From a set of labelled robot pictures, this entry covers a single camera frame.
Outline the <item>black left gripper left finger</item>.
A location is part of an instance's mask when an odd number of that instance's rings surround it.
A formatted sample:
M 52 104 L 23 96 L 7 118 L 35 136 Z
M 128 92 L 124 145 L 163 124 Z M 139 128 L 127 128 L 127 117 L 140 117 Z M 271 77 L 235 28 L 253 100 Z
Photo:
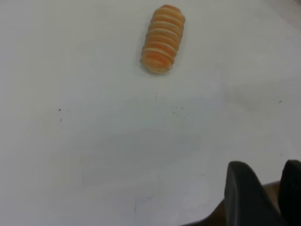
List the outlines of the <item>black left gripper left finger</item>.
M 228 164 L 224 190 L 228 226 L 286 226 L 255 172 L 244 162 Z

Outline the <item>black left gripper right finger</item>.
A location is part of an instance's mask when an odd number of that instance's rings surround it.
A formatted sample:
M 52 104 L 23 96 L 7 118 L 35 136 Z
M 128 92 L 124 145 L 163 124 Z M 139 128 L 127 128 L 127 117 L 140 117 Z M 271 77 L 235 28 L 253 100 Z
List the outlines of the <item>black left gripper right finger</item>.
M 301 225 L 301 162 L 298 160 L 288 160 L 284 166 L 278 204 L 288 225 Z

